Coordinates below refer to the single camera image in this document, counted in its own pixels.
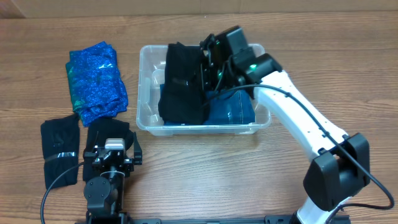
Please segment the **black cloth with tape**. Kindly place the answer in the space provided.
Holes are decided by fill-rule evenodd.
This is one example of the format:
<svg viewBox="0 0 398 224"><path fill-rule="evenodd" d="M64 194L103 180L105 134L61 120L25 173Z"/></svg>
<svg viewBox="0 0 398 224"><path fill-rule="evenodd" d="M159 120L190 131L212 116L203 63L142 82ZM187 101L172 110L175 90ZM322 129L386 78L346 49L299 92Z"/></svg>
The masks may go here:
<svg viewBox="0 0 398 224"><path fill-rule="evenodd" d="M84 152L91 152L93 150L92 142L97 131L99 132L97 142L99 147L104 146L108 138L123 138L126 149L133 147L134 132L130 130L128 122L111 118L99 118L92 122L88 128L88 136ZM88 182L90 179L99 175L100 172L94 171L92 167L85 162L83 165L83 181Z"/></svg>

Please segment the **blue sparkly cloth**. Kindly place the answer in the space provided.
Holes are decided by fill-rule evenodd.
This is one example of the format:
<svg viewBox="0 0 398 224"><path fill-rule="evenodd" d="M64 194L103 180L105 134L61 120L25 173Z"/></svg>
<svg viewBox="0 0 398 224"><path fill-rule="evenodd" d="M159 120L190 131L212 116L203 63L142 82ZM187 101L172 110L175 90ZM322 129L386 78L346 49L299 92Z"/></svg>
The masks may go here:
<svg viewBox="0 0 398 224"><path fill-rule="evenodd" d="M128 106L126 87L112 45L100 42L71 51L65 64L73 112L85 127L102 117L115 117Z"/></svg>

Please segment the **dark blue denim cloth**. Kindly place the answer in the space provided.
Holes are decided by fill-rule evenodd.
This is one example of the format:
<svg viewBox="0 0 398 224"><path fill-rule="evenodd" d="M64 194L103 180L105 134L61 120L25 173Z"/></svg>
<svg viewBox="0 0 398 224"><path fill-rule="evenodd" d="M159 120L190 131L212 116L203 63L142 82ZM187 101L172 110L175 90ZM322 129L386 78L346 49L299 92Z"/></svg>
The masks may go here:
<svg viewBox="0 0 398 224"><path fill-rule="evenodd" d="M255 122L255 112L249 95L242 90L212 99L202 106L213 93L198 90L173 90L160 86L159 115L166 126L171 125L223 125Z"/></svg>

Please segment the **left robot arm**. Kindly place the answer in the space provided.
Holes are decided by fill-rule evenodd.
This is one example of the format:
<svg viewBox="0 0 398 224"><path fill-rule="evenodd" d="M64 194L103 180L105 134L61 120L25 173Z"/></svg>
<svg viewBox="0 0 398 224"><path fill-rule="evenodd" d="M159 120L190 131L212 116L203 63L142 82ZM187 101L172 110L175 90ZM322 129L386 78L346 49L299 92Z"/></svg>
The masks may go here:
<svg viewBox="0 0 398 224"><path fill-rule="evenodd" d="M135 132L123 138L108 138L103 145L92 141L83 158L94 171L86 182L84 196L87 201L86 223L128 224L130 214L123 211L125 179L135 166L142 164L142 149Z"/></svg>

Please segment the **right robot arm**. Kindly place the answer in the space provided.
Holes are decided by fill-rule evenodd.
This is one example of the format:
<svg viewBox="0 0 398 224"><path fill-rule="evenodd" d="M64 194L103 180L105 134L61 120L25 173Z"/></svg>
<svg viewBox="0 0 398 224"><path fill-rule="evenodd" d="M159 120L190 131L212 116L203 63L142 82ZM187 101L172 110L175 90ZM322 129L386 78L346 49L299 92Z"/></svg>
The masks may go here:
<svg viewBox="0 0 398 224"><path fill-rule="evenodd" d="M308 195L291 223L331 223L349 198L370 183L369 143L326 119L269 54L256 55L234 27L200 42L203 86L220 93L246 90L288 129L310 161L303 180Z"/></svg>

